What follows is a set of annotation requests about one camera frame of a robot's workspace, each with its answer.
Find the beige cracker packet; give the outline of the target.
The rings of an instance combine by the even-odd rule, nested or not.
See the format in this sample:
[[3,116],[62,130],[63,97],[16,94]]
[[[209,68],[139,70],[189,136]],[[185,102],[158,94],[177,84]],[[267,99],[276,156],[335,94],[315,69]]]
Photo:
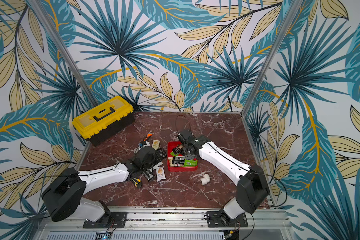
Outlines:
[[160,141],[159,140],[153,140],[152,148],[155,150],[158,150],[160,148]]

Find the black cookie packet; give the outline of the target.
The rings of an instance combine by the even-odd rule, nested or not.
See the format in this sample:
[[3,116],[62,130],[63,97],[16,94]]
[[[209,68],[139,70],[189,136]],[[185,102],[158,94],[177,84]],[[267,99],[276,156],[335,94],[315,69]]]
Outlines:
[[147,179],[147,181],[150,183],[151,181],[153,181],[155,179],[155,175],[153,173],[153,170],[146,170],[143,172],[143,175],[145,176],[145,178]]

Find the red storage box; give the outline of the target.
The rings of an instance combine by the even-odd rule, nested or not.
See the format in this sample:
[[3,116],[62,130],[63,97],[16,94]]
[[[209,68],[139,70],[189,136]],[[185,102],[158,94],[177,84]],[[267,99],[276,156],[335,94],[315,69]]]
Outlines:
[[182,147],[180,141],[169,142],[167,146],[167,167],[170,172],[193,172],[197,170],[196,167],[184,167],[185,156],[182,154]]

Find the white drycake cookie packet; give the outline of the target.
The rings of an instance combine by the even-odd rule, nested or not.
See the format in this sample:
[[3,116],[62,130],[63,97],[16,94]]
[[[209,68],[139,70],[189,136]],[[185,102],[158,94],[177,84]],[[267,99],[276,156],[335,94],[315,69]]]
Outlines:
[[157,176],[157,182],[166,179],[164,167],[157,167],[156,168],[156,176]]

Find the white pipe elbow fitting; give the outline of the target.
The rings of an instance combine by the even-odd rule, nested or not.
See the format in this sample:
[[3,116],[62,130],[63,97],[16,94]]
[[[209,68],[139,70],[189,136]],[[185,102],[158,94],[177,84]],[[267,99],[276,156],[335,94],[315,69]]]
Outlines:
[[208,174],[204,174],[203,177],[200,179],[202,186],[208,184],[211,181],[211,178]]

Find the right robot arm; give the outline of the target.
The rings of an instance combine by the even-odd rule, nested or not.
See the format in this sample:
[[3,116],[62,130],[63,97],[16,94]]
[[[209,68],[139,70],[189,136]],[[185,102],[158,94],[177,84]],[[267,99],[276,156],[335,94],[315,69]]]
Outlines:
[[253,214],[270,193],[263,169],[245,164],[220,149],[204,135],[195,136],[190,130],[177,134],[186,159],[202,159],[214,165],[237,186],[236,196],[222,209],[224,220],[233,220],[244,213]]

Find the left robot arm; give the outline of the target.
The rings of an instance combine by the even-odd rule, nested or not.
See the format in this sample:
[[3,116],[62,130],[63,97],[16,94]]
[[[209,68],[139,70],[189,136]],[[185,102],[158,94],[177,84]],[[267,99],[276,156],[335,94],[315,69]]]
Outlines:
[[115,223],[117,218],[105,203],[88,200],[84,195],[110,184],[127,181],[140,187],[140,176],[166,157],[167,153],[162,148],[143,147],[125,163],[91,171],[78,172],[68,168],[43,191],[42,200],[53,222],[76,217],[105,228]]

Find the green snack packet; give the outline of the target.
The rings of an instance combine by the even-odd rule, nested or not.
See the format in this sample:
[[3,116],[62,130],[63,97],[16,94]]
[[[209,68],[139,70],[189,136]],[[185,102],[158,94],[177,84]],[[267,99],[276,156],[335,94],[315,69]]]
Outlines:
[[185,160],[184,167],[196,167],[198,165],[197,160]]

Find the yellow black utility knife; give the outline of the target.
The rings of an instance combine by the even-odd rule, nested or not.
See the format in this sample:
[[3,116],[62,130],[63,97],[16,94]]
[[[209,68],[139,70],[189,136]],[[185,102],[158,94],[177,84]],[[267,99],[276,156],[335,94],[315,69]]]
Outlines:
[[131,178],[131,182],[134,184],[134,186],[138,189],[140,189],[143,186],[143,183],[138,178]]

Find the yellow black toolbox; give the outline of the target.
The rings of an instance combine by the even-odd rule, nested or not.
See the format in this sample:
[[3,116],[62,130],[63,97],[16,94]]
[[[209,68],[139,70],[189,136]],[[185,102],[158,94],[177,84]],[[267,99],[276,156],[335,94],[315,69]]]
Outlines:
[[98,146],[134,121],[133,106],[116,96],[74,118],[73,126],[84,140]]

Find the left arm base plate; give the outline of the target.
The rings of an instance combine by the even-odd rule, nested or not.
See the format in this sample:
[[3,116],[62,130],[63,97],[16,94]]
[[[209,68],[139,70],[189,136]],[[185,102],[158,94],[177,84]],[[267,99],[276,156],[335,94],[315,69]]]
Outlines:
[[84,229],[123,229],[127,220],[127,212],[106,212],[99,220],[85,220]]

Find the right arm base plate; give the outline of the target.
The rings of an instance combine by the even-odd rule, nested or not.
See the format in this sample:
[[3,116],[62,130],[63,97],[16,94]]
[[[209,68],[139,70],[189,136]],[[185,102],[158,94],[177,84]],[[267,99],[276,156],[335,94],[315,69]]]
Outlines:
[[248,227],[248,221],[245,213],[231,219],[223,211],[208,211],[204,215],[209,228],[241,228]]

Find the aluminium front rail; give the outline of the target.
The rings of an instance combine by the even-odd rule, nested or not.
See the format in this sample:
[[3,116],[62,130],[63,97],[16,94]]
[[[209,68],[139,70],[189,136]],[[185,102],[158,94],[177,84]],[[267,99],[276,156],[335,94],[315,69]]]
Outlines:
[[109,230],[84,227],[85,220],[61,222],[44,219],[35,240],[295,240],[284,210],[257,210],[232,227],[214,223],[208,208],[111,208],[126,218]]

